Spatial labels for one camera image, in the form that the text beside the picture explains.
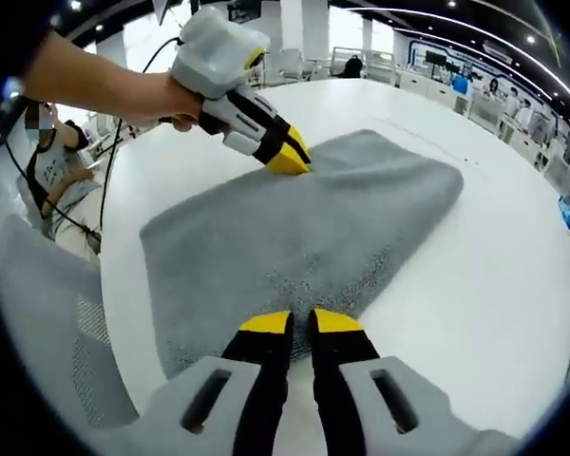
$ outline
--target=ceiling light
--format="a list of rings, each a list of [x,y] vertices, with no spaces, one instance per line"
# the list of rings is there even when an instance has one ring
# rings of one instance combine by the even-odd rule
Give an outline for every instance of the ceiling light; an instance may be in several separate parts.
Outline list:
[[[449,22],[451,24],[456,24],[456,25],[461,26],[461,27],[466,27],[468,29],[475,30],[478,33],[482,33],[485,36],[489,36],[493,40],[498,41],[498,42],[500,42],[506,46],[509,46],[513,50],[519,52],[523,57],[530,60],[533,64],[535,64],[542,71],[544,71],[546,74],[548,74],[549,77],[551,77],[551,79],[553,79],[556,83],[558,83],[568,93],[568,95],[570,95],[570,87],[568,87],[566,85],[566,83],[562,79],[560,79],[560,77],[556,73],[554,73],[548,66],[546,66],[543,62],[541,62],[536,57],[529,54],[528,52],[526,52],[522,48],[517,47],[513,43],[506,41],[504,38],[501,38],[500,36],[497,36],[494,33],[490,33],[489,31],[483,30],[482,28],[471,26],[470,24],[467,24],[467,23],[462,22],[462,21],[458,21],[456,19],[451,19],[449,17],[440,16],[439,14],[433,14],[431,12],[424,12],[424,11],[417,11],[414,9],[358,7],[358,8],[345,8],[345,10],[348,10],[348,11],[388,11],[388,12],[399,12],[399,13],[403,13],[403,14],[414,14],[417,16],[423,16],[423,17],[428,17],[431,19],[438,19],[441,21],[446,21],[446,22]]]
[[[433,38],[433,39],[435,39],[435,40],[445,41],[446,43],[451,43],[451,44],[453,44],[453,45],[458,46],[459,48],[464,48],[464,49],[470,50],[471,52],[474,52],[474,53],[476,53],[476,54],[480,54],[481,57],[478,57],[478,59],[479,59],[480,61],[483,61],[483,60],[484,60],[484,57],[485,57],[487,60],[492,61],[492,62],[494,62],[495,64],[498,64],[498,65],[500,65],[500,66],[502,66],[502,67],[506,67],[506,69],[507,69],[508,71],[512,71],[513,74],[515,74],[518,78],[523,79],[523,80],[526,81],[530,86],[533,86],[533,87],[536,88],[539,92],[542,92],[542,93],[544,94],[544,96],[545,96],[548,100],[552,100],[551,96],[549,96],[549,94],[548,94],[547,92],[545,92],[541,87],[539,87],[539,86],[536,85],[534,82],[530,81],[528,78],[526,78],[525,76],[523,76],[520,72],[518,72],[518,71],[516,71],[516,70],[514,70],[514,69],[509,68],[507,64],[501,62],[500,60],[498,60],[498,59],[496,59],[496,58],[494,58],[494,57],[492,57],[491,55],[485,54],[485,53],[481,52],[480,50],[477,50],[477,49],[474,48],[474,47],[467,46],[467,45],[463,45],[463,44],[460,44],[460,43],[456,43],[455,41],[448,40],[447,38],[442,38],[441,36],[431,35],[430,33],[424,33],[423,31],[409,30],[409,29],[407,29],[407,28],[394,28],[393,30],[395,30],[395,31],[403,31],[403,32],[405,32],[405,33],[411,33],[411,34],[416,34],[416,35],[424,35],[424,36],[426,36],[426,37],[428,37],[428,38]]]

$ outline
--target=desk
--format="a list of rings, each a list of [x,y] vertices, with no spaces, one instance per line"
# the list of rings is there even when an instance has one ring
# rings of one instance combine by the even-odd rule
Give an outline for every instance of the desk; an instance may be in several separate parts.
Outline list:
[[[262,95],[309,146],[370,128],[461,170],[465,190],[452,211],[360,321],[381,355],[398,356],[446,391],[458,417],[523,435],[561,390],[570,350],[570,238],[555,190],[478,125],[389,85],[327,80]],[[115,160],[101,258],[105,317],[141,412],[165,378],[140,230],[259,167],[198,128],[181,134],[170,125],[124,145]],[[275,454],[323,454],[310,360],[294,364],[289,379]]]

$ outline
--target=gray towel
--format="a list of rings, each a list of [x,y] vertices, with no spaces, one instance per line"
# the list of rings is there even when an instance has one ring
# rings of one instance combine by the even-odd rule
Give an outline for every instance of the gray towel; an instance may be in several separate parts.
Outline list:
[[[457,169],[372,131],[324,142],[311,157],[312,173],[261,169],[142,229],[167,378],[220,355],[246,319],[280,310],[295,315],[293,359],[307,354],[309,311],[359,316],[463,189]]]

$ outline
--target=white table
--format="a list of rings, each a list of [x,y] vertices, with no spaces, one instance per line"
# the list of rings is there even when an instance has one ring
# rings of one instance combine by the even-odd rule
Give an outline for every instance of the white table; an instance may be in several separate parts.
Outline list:
[[[561,390],[570,350],[570,238],[553,188],[478,125],[388,85],[328,80],[263,95],[309,146],[370,128],[462,171],[452,211],[361,322],[381,355],[445,390],[461,419],[523,435]],[[165,378],[139,232],[170,206],[259,167],[218,137],[169,125],[125,145],[115,161],[101,256],[105,317],[140,411]],[[310,361],[289,378],[275,454],[322,454]]]

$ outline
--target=ceiling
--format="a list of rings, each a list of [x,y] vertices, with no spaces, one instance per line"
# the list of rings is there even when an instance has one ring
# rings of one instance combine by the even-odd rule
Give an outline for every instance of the ceiling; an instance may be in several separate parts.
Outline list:
[[[534,0],[455,0],[453,2],[455,7],[449,5],[450,0],[332,0],[331,3],[344,8],[389,9],[359,12],[374,20],[386,22],[394,28],[402,29],[402,32],[409,37],[423,36],[425,41],[442,46],[452,45],[455,50],[475,57],[479,57],[480,54],[456,44],[475,48],[481,52],[485,52],[485,40],[498,45],[513,60],[509,66],[512,79],[522,86],[535,88],[524,80],[523,77],[525,77],[542,88],[553,100],[548,101],[544,94],[541,94],[541,99],[549,103],[570,123],[570,93],[547,74],[544,68],[540,67],[540,64],[543,64],[547,70],[551,70],[570,90],[570,46],[566,44],[564,36],[553,22],[545,19]],[[505,40],[529,54],[539,63],[533,62],[528,56],[524,56],[518,50],[500,42],[497,38],[488,36],[483,31]],[[445,38],[449,42],[416,32]],[[533,44],[527,41],[530,35],[534,38]],[[538,95],[540,92],[535,89],[534,94]]]

